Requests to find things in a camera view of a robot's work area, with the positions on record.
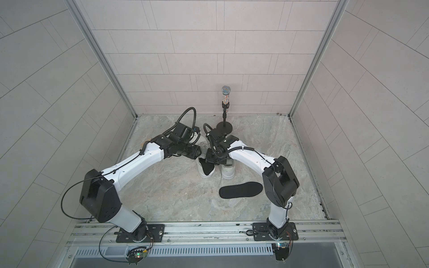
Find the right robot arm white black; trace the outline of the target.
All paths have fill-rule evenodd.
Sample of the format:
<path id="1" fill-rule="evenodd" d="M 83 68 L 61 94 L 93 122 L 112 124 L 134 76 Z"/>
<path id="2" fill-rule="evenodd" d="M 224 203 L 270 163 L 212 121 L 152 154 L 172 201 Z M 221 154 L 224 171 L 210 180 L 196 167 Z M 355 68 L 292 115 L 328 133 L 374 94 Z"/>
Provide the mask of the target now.
<path id="1" fill-rule="evenodd" d="M 273 158 L 260 153 L 239 138 L 223 134 L 215 128 L 205 133 L 210 148 L 205 156 L 198 158 L 201 177 L 210 177 L 216 166 L 226 166 L 229 160 L 241 162 L 257 172 L 262 177 L 263 189 L 271 202 L 268 232 L 273 239 L 282 239 L 287 233 L 288 211 L 299 188 L 299 181 L 289 161 L 283 156 Z"/>

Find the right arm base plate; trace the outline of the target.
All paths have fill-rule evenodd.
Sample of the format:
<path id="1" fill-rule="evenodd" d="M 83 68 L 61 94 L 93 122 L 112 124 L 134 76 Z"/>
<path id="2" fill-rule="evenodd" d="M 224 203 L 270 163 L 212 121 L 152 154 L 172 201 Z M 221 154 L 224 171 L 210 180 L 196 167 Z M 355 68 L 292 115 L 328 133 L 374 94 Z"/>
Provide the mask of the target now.
<path id="1" fill-rule="evenodd" d="M 287 222 L 282 228 L 277 229 L 268 222 L 258 222 L 252 224 L 252 229 L 247 230 L 255 241 L 297 241 L 299 236 L 295 223 Z"/>

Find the white sneaker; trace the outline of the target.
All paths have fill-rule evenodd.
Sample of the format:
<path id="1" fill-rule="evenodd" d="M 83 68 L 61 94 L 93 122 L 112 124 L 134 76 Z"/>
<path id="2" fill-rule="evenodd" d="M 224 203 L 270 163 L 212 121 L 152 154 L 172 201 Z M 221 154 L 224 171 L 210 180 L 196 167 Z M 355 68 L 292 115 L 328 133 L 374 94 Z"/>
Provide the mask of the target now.
<path id="1" fill-rule="evenodd" d="M 197 157 L 197 168 L 203 179 L 211 177 L 215 172 L 215 166 L 206 162 L 207 148 L 201 147 L 201 155 Z"/>
<path id="2" fill-rule="evenodd" d="M 227 159 L 225 164 L 221 164 L 222 179 L 230 180 L 235 176 L 235 160 Z"/>

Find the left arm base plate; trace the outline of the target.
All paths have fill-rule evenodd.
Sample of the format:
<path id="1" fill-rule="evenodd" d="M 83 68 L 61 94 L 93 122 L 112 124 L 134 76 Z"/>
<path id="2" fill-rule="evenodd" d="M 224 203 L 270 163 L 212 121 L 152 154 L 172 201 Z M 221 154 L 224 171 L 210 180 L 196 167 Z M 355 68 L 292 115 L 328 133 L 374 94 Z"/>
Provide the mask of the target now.
<path id="1" fill-rule="evenodd" d="M 164 224 L 147 224 L 142 223 L 132 233 L 120 229 L 115 232 L 117 243 L 149 243 L 149 242 L 162 242 L 164 235 Z"/>

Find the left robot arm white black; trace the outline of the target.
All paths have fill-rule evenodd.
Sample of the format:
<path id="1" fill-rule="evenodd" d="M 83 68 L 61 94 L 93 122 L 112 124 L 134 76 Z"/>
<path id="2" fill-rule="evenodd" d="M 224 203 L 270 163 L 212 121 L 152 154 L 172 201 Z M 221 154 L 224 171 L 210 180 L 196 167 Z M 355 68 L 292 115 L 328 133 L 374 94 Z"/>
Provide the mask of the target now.
<path id="1" fill-rule="evenodd" d="M 201 155 L 198 127 L 175 124 L 167 132 L 145 141 L 142 148 L 124 161 L 99 172 L 89 171 L 81 181 L 79 203 L 100 223 L 109 222 L 140 242 L 147 236 L 146 220 L 125 207 L 118 192 L 152 165 L 172 156 L 195 160 Z"/>

